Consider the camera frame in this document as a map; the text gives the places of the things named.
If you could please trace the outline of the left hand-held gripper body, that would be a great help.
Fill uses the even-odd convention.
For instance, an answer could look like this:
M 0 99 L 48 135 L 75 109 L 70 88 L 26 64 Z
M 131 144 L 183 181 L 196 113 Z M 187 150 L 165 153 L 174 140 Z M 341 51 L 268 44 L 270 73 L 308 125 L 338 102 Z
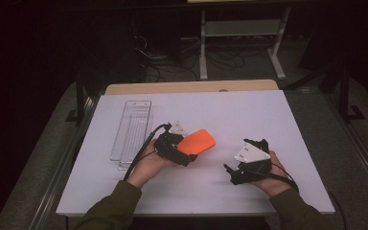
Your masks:
M 184 139 L 184 135 L 173 133 L 173 125 L 170 123 L 164 124 L 163 128 L 165 131 L 158 136 L 154 143 L 157 154 L 177 165 L 184 166 L 184 156 L 187 154 L 177 149 L 177 145 Z

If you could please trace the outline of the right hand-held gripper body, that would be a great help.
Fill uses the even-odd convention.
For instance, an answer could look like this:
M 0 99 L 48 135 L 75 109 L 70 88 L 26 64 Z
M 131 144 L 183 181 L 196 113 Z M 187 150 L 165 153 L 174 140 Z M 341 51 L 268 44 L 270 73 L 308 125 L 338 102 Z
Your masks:
M 256 182 L 267 178 L 270 173 L 271 157 L 269 155 L 268 142 L 262 139 L 259 146 L 252 146 L 244 142 L 242 149 L 235 155 L 240 162 L 235 171 L 239 171 L 238 179 L 230 179 L 234 185 Z

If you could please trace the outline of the orange phone case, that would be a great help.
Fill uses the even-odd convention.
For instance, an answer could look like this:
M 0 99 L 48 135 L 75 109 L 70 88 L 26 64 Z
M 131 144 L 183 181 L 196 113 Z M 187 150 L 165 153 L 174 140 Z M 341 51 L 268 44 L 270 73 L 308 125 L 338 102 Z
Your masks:
M 177 145 L 177 149 L 187 155 L 199 155 L 215 144 L 216 141 L 213 136 L 206 129 L 200 129 L 186 136 Z

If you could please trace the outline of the clear plastic tray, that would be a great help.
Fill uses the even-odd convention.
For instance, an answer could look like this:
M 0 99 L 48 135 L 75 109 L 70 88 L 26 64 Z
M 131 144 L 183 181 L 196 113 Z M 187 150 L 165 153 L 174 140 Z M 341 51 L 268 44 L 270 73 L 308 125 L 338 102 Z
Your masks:
M 145 143 L 150 131 L 151 101 L 127 101 L 110 160 L 119 171 L 126 171 L 137 152 Z

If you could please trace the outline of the person's left hand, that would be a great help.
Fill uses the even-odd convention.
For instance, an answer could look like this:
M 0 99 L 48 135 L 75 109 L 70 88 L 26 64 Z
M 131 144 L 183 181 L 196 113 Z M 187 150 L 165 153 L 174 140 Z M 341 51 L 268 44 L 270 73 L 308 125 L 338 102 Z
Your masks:
M 156 177 L 161 171 L 168 167 L 173 167 L 174 162 L 159 156 L 154 147 L 155 139 L 151 140 L 140 156 L 133 172 L 130 174 L 127 183 L 142 189 L 146 183 Z

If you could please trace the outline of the person's right hand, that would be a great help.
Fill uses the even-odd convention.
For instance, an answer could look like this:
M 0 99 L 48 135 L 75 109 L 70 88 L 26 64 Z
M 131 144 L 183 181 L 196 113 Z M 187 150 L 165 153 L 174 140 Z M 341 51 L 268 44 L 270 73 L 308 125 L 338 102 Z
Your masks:
M 269 154 L 271 157 L 271 163 L 273 164 L 271 173 L 283 178 L 288 178 L 286 170 L 278 159 L 276 153 L 271 150 Z M 264 191 L 264 193 L 269 197 L 274 197 L 288 189 L 291 189 L 291 186 L 289 184 L 275 178 L 265 178 L 263 180 L 253 182 L 253 185 Z

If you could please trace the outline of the black metal stand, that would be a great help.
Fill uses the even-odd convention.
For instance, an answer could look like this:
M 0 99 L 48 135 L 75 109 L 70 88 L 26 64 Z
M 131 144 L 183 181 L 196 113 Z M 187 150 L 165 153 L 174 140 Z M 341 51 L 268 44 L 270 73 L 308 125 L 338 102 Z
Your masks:
M 339 114 L 346 124 L 352 121 L 364 120 L 365 117 L 356 105 L 349 105 L 350 77 L 345 63 L 341 64 L 339 83 Z
M 76 86 L 76 108 L 70 110 L 66 117 L 66 122 L 75 122 L 79 127 L 87 115 L 87 104 L 90 100 L 88 93 L 82 83 L 82 78 L 77 77 L 75 81 Z

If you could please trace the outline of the grey metal rail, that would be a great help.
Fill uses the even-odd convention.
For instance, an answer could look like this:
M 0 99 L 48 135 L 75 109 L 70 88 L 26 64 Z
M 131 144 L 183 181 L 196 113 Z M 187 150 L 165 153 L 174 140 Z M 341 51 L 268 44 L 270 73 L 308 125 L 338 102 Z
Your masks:
M 75 122 L 66 122 L 68 112 L 76 108 L 76 99 L 63 97 L 45 127 L 31 157 L 34 186 L 39 187 L 40 195 L 27 230 L 45 230 L 55 221 L 59 200 L 97 102 L 97 98 L 90 98 L 87 115 L 82 124 L 76 126 Z
M 341 123 L 343 129 L 347 133 L 350 142 L 356 149 L 356 154 L 360 164 L 368 174 L 368 149 L 365 147 L 353 127 L 353 122 L 365 120 L 364 115 L 356 105 L 349 105 L 347 111 L 351 113 L 344 115 L 339 110 L 339 102 L 332 95 L 326 95 L 325 98 L 329 107 L 333 110 L 334 116 L 339 120 L 339 123 Z

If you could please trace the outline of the white metal desk frame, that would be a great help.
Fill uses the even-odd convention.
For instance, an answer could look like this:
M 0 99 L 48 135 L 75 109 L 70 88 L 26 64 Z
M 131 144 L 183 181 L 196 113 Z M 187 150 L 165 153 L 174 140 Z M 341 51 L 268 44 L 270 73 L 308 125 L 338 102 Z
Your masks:
M 274 43 L 267 49 L 271 64 L 279 80 L 284 80 L 286 74 L 277 58 L 277 53 L 283 39 L 283 35 L 288 23 L 291 8 L 285 8 L 280 19 L 255 19 L 255 20 L 235 20 L 235 21 L 208 21 L 206 12 L 201 13 L 200 22 L 200 55 L 199 74 L 202 81 L 208 79 L 207 62 L 205 56 L 205 40 L 207 37 L 224 36 L 263 36 L 274 35 Z

